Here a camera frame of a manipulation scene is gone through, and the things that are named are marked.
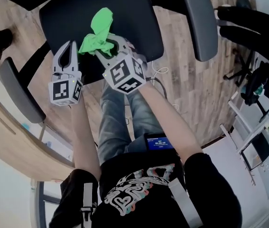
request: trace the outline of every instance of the jeans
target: jeans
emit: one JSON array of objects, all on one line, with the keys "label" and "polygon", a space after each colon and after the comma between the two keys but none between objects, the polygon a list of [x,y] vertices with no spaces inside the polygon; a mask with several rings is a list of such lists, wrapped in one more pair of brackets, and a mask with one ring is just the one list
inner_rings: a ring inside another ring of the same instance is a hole
[{"label": "jeans", "polygon": [[100,165],[105,161],[128,152],[147,150],[144,134],[162,133],[163,130],[147,102],[137,90],[127,95],[135,140],[132,142],[125,120],[125,95],[104,84],[101,98],[102,121],[99,130],[98,157]]},{"label": "jeans", "polygon": [[259,52],[269,60],[269,15],[238,7],[218,7],[220,20],[232,22],[236,26],[221,26],[220,34],[236,44]]}]

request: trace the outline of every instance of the office chair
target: office chair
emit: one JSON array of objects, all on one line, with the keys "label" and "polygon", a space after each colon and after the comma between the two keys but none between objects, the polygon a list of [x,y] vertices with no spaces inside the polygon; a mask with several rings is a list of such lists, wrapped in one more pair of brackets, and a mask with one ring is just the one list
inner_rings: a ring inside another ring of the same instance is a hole
[{"label": "office chair", "polygon": [[240,87],[241,84],[243,83],[244,79],[246,79],[247,76],[250,76],[251,75],[251,69],[250,69],[250,66],[251,66],[251,62],[254,58],[254,55],[255,55],[255,52],[254,51],[250,51],[249,53],[249,56],[247,58],[247,61],[245,62],[242,55],[240,54],[240,52],[237,50],[237,49],[233,49],[232,50],[232,53],[236,56],[236,58],[240,61],[241,63],[241,70],[237,73],[235,73],[234,75],[228,77],[227,75],[224,75],[223,76],[223,79],[224,80],[232,80],[236,77],[240,77],[240,80],[238,81],[235,81],[235,85],[237,87]]},{"label": "office chair", "polygon": [[[237,0],[236,6],[240,7],[240,8],[252,9],[252,6],[251,6],[251,3],[249,0]],[[254,58],[255,52],[250,51],[246,62],[244,61],[242,55],[240,54],[240,52],[237,49],[233,49],[232,53],[236,56],[236,59],[239,60],[239,62],[241,63],[241,70],[230,77],[228,77],[227,75],[224,75],[223,79],[224,80],[232,80],[236,77],[241,76],[239,81],[238,80],[235,81],[235,85],[237,85],[237,87],[240,87],[241,84],[243,83],[244,79],[246,79],[246,77],[251,76],[250,66],[251,66],[251,63],[253,63],[253,58]]]},{"label": "office chair", "polygon": [[[11,1],[32,10],[48,0]],[[128,39],[148,62],[163,56],[164,46],[153,6],[187,16],[197,60],[207,61],[217,54],[216,19],[210,0],[50,0],[39,12],[47,42],[19,73],[11,58],[7,58],[0,67],[2,81],[16,106],[33,123],[45,119],[27,89],[29,81],[49,50],[55,54],[69,40],[81,45],[83,38],[93,32],[90,27],[93,16],[103,7],[113,12],[111,33]],[[97,57],[88,53],[79,55],[79,63],[84,85],[102,79],[104,67]],[[24,75],[27,76],[25,81],[22,80]]]}]

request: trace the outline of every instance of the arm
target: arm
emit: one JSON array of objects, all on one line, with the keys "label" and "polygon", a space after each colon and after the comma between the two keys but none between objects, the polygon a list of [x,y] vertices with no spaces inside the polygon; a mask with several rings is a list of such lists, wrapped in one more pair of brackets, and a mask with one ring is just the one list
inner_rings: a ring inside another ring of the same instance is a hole
[{"label": "arm", "polygon": [[71,121],[74,133],[73,157],[75,168],[91,173],[99,181],[101,176],[100,162],[83,97],[79,104],[71,106]]},{"label": "arm", "polygon": [[150,82],[147,82],[139,91],[147,101],[183,163],[191,155],[202,152],[188,124]]}]

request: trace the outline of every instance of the graphic print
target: graphic print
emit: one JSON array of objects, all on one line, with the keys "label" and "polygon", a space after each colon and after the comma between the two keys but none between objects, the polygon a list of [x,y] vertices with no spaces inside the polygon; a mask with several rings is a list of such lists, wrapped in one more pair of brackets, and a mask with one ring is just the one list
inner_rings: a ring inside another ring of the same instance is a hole
[{"label": "graphic print", "polygon": [[123,177],[105,197],[105,203],[115,207],[121,216],[135,210],[135,204],[149,194],[153,184],[168,186],[169,176],[173,172],[174,164],[152,167],[147,170],[147,177],[143,177],[143,170],[136,171]]}]

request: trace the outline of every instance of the small screen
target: small screen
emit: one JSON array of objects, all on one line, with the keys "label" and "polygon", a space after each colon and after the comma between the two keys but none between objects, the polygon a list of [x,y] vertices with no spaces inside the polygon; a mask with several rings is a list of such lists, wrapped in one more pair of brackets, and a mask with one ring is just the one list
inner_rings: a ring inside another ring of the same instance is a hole
[{"label": "small screen", "polygon": [[147,139],[150,150],[167,150],[173,149],[167,137],[150,138]]}]

